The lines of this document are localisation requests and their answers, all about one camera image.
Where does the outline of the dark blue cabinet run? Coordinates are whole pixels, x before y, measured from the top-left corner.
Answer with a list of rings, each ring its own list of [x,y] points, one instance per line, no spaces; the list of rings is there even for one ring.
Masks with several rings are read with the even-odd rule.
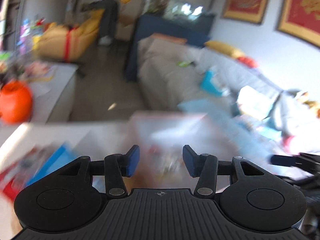
[[[153,14],[139,16],[127,51],[123,77],[127,82],[136,82],[138,75],[138,42],[145,38],[158,39],[173,44],[188,44],[203,47],[209,41],[208,34],[196,31],[191,24],[186,27]]]

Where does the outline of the blue snack packet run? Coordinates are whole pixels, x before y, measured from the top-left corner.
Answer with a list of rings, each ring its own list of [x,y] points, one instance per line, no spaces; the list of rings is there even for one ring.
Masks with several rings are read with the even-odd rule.
[[[29,186],[52,172],[60,169],[66,164],[72,162],[78,157],[69,146],[62,144],[35,173],[35,175],[26,183]]]

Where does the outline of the grey covered sofa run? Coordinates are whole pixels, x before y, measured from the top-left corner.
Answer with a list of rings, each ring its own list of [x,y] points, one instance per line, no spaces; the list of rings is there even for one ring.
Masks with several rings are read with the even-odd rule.
[[[157,111],[201,112],[238,146],[319,154],[319,104],[208,48],[149,36],[137,45],[137,77]]]

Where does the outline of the pink cardboard box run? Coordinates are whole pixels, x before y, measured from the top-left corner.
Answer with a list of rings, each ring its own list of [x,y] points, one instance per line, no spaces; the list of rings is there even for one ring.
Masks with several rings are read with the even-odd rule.
[[[189,145],[197,154],[231,160],[238,148],[206,114],[137,112],[129,120],[129,143],[140,148],[136,169],[158,183],[188,180],[182,150]]]

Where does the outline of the green small toy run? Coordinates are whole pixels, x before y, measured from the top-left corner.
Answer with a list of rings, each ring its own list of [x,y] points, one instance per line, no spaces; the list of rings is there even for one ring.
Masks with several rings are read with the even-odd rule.
[[[195,63],[194,62],[188,62],[188,61],[181,61],[181,62],[178,62],[177,65],[179,67],[189,67],[189,66],[194,67]]]

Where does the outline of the yellow cushion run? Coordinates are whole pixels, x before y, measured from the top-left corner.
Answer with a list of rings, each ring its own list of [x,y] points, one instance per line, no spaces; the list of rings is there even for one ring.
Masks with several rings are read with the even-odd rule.
[[[210,41],[205,42],[204,45],[205,45],[205,47],[207,47],[211,50],[217,51],[220,54],[224,54],[224,55],[231,57],[233,59],[238,59],[240,57],[246,56],[246,54],[242,50],[240,50],[234,46],[231,46],[229,44],[223,43],[221,41],[210,40]]]

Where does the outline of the white low side table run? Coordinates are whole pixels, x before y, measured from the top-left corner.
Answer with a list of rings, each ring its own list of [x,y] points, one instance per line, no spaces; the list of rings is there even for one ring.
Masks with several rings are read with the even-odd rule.
[[[74,64],[53,64],[54,76],[29,83],[33,93],[32,123],[67,122],[73,111],[76,71]]]

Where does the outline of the red framed picture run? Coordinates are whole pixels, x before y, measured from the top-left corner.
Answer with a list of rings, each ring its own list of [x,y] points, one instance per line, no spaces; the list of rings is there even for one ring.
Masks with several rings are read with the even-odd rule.
[[[319,0],[284,0],[277,29],[319,47]]]
[[[268,0],[226,0],[222,17],[262,24]]]

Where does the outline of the glass fish tank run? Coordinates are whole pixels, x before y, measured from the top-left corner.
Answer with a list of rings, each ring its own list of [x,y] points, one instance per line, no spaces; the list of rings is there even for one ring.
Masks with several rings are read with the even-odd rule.
[[[170,21],[194,21],[211,10],[214,0],[145,0],[143,14]]]

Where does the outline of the red framed picture left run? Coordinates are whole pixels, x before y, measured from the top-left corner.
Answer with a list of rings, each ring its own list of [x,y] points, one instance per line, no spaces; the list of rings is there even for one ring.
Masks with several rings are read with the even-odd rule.
[[[222,17],[262,24],[268,0],[226,0]]]

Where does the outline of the teal toy box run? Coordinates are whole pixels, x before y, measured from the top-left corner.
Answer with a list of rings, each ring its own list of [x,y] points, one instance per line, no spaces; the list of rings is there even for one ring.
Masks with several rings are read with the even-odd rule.
[[[200,87],[209,94],[222,97],[226,91],[225,86],[219,81],[218,75],[212,70],[205,72]]]

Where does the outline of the dark hanging coat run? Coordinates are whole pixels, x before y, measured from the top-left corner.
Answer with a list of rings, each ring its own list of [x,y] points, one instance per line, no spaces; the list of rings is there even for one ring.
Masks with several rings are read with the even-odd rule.
[[[116,0],[100,0],[85,4],[83,9],[85,11],[93,11],[103,9],[100,25],[99,25],[99,38],[109,37],[114,38],[119,16],[119,3]]]

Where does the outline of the red framed picture right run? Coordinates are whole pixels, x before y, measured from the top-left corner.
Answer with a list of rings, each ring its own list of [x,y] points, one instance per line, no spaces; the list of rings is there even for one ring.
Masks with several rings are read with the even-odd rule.
[[[319,47],[319,0],[284,0],[277,29]]]

